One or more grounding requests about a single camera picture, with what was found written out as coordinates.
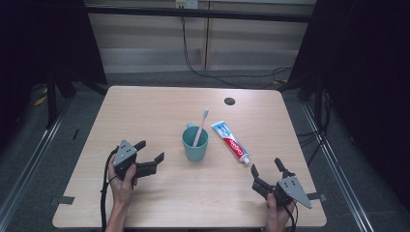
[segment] toothbrush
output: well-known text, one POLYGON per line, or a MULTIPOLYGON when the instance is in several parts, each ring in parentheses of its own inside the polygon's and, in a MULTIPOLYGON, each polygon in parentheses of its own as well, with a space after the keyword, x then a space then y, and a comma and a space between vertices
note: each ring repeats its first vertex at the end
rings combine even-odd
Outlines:
POLYGON ((205 111, 204 111, 204 114, 203 114, 202 124, 201 124, 201 126, 199 127, 198 132, 196 133, 196 137, 195 137, 195 140, 193 140, 193 145, 192 145, 192 147, 196 147, 196 145, 198 145, 199 136, 200 136, 201 133, 202 133, 202 128, 204 127, 205 118, 206 118, 206 116, 208 116, 208 112, 209 112, 209 109, 206 108, 205 111))

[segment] black cable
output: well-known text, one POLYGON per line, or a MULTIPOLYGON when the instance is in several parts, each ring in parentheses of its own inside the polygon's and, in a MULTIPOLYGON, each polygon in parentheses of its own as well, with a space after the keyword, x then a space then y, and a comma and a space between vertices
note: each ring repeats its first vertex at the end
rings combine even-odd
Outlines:
POLYGON ((118 151, 118 147, 116 149, 114 149, 114 151, 112 151, 109 156, 108 159, 106 160, 105 163, 105 170, 103 171, 103 183, 102 183, 102 199, 101 199, 101 212, 102 212, 102 232, 105 231, 106 228, 106 211, 105 211, 105 199, 106 199, 106 190, 108 189, 108 185, 109 183, 116 178, 117 176, 111 178, 111 180, 109 180, 109 182, 106 180, 106 176, 107 176, 107 171, 108 171, 108 165, 109 165, 109 161, 111 160, 112 156, 114 154, 116 154, 118 151))
POLYGON ((296 225, 298 224, 299 210, 298 210, 298 205, 296 205, 296 202, 295 201, 292 201, 292 202, 293 202, 293 204, 295 205, 295 208, 296 208, 296 220, 295 220, 295 227, 296 227, 296 225))
POLYGON ((310 159, 307 162, 307 166, 310 166, 311 161, 313 160, 314 156, 316 155, 317 151, 319 150, 320 146, 322 146, 323 144, 323 140, 325 139, 326 133, 328 131, 328 126, 329 126, 329 122, 330 122, 330 118, 331 118, 331 109, 332 109, 332 105, 333 103, 330 101, 330 97, 329 97, 329 93, 325 91, 325 110, 326 110, 326 121, 325 124, 322 127, 322 132, 320 132, 319 134, 319 144, 316 147, 316 149, 314 150, 313 154, 311 155, 310 159))
POLYGON ((303 137, 303 136, 308 136, 308 135, 315 134, 315 133, 317 133, 317 132, 318 132, 318 131, 315 130, 315 131, 307 132, 307 133, 298 133, 298 134, 296 134, 296 136, 298 136, 298 137, 303 137))
POLYGON ((239 85, 236 85, 236 84, 227 82, 227 81, 222 80, 222 79, 220 79, 220 78, 223 78, 223 77, 268 77, 268 76, 272 76, 272 77, 274 78, 274 79, 272 80, 272 82, 269 83, 268 85, 263 86, 263 87, 260 88, 260 89, 266 89, 267 87, 269 87, 269 86, 271 86, 271 85, 273 84, 273 81, 275 81, 275 75, 276 75, 276 74, 282 73, 282 72, 284 72, 284 71, 289 70, 289 69, 292 68, 292 67, 279 67, 279 68, 274 69, 274 70, 273 70, 273 73, 271 73, 271 74, 261 74, 261 75, 244 75, 244 74, 242 74, 242 75, 210 75, 210 74, 207 74, 207 73, 199 73, 199 72, 197 72, 197 71, 192 67, 192 65, 190 64, 190 57, 189 57, 189 55, 188 55, 187 37, 186 37, 186 29, 185 29, 185 18, 184 18, 184 17, 181 17, 181 22, 182 22, 183 39, 184 39, 185 63, 187 64, 188 69, 189 69, 192 73, 195 73, 195 74, 197 74, 197 75, 199 75, 199 76, 208 77, 208 78, 213 78, 213 79, 216 79, 216 80, 218 80, 218 81, 220 81, 220 82, 222 82, 222 83, 224 83, 224 84, 227 84, 227 85, 230 85, 230 86, 239 88, 239 89, 248 89, 248 88, 245 88, 245 87, 242 87, 242 86, 239 86, 239 85))
POLYGON ((309 143, 311 143, 312 141, 314 141, 314 138, 315 138, 315 137, 316 137, 316 135, 313 134, 310 138, 305 139, 305 140, 299 142, 299 143, 301 144, 301 148, 307 146, 309 143))
POLYGON ((284 210, 287 212, 287 214, 289 215, 290 219, 292 220, 292 227, 291 227, 291 232, 295 232, 296 231, 296 224, 295 224, 295 219, 293 218, 292 213, 290 213, 289 209, 287 209, 286 206, 283 206, 284 210))

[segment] black pole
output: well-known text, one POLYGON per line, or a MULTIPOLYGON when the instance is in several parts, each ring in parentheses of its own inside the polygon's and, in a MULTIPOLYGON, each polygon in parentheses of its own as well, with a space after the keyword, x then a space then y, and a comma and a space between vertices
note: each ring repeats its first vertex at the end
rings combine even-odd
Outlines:
POLYGON ((262 21, 282 21, 282 22, 329 22, 328 18, 315 17, 302 14, 265 14, 248 12, 229 12, 193 9, 173 9, 173 8, 137 8, 137 7, 117 7, 107 5, 86 4, 62 5, 62 4, 33 4, 30 7, 42 10, 58 11, 80 11, 92 14, 110 15, 155 15, 155 16, 183 16, 202 18, 224 18, 224 19, 244 19, 262 21))

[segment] floor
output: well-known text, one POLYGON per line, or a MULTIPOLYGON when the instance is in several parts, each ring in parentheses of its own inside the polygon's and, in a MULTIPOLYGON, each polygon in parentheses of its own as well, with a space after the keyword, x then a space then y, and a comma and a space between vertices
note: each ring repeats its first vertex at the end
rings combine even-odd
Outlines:
MULTIPOLYGON (((238 72, 213 72, 219 75, 238 75, 238 72)), ((249 71, 246 74, 260 74, 249 71)), ((107 76, 108 85, 186 86, 206 88, 259 89, 280 75, 266 77, 207 78, 191 72, 123 73, 107 76)), ((82 147, 103 102, 103 96, 75 83, 77 94, 73 99, 58 98, 63 117, 55 131, 44 129, 47 122, 46 102, 33 106, 42 88, 32 92, 31 102, 21 115, 10 145, 1 152, 0 169, 0 231, 97 231, 88 229, 58 229, 52 225, 56 206, 51 199, 63 195, 82 147), (45 144, 41 155, 36 149, 44 135, 51 142, 45 144)), ((277 85, 265 89, 275 90, 277 85)), ((337 111, 332 108, 326 138, 336 158, 318 147, 309 121, 309 108, 314 100, 300 102, 298 89, 283 92, 283 99, 295 132, 299 135, 306 160, 313 154, 309 170, 318 192, 327 198, 323 207, 328 222, 321 228, 298 228, 297 231, 410 231, 410 217, 400 205, 387 183, 368 165, 360 148, 351 142, 349 133, 337 111), (350 193, 357 198, 349 200, 350 193)))

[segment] red toothpaste label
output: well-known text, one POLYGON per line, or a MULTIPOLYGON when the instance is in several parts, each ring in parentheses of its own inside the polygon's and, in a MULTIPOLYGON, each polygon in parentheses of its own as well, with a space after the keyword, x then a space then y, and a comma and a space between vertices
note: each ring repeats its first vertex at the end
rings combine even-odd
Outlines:
POLYGON ((228 145, 231 151, 235 154, 235 156, 240 159, 244 155, 244 150, 242 149, 241 145, 230 138, 224 138, 223 141, 228 145))

